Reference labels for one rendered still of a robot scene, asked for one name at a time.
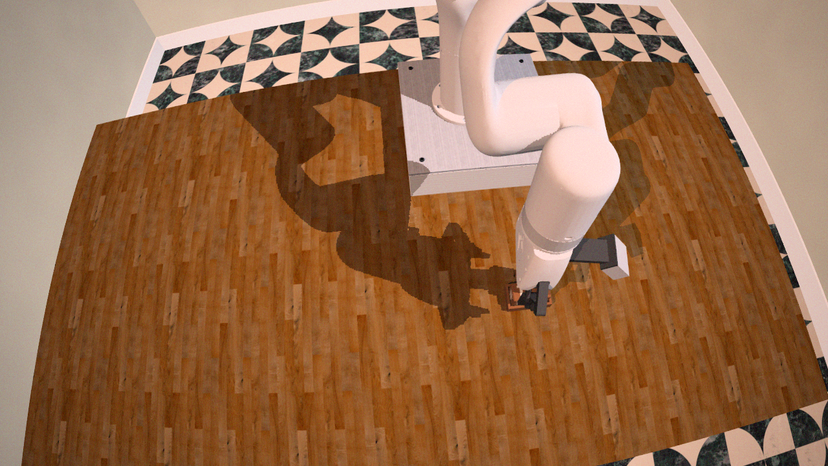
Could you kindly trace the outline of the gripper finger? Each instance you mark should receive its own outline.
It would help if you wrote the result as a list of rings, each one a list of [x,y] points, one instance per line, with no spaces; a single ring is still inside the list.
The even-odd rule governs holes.
[[[519,297],[517,304],[525,305],[525,309],[534,311],[536,316],[546,316],[549,282],[538,282],[535,289],[536,293],[525,290]]]

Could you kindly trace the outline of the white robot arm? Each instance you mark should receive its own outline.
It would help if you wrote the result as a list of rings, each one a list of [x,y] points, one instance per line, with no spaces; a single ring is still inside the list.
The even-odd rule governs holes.
[[[484,155],[542,150],[521,211],[525,234],[542,250],[576,247],[570,262],[599,263],[617,280],[629,276],[624,243],[613,234],[583,238],[620,173],[591,79],[565,73],[494,82],[501,39],[544,2],[437,0],[440,83],[433,108],[448,123],[466,126]]]

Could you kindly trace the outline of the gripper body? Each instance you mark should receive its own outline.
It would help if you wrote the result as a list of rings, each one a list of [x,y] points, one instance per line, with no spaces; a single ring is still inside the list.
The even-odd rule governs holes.
[[[520,212],[516,222],[516,280],[518,288],[530,290],[536,288],[538,282],[549,282],[549,290],[555,288],[561,280],[563,272],[567,269],[574,248],[565,252],[550,252],[537,247],[523,230]]]

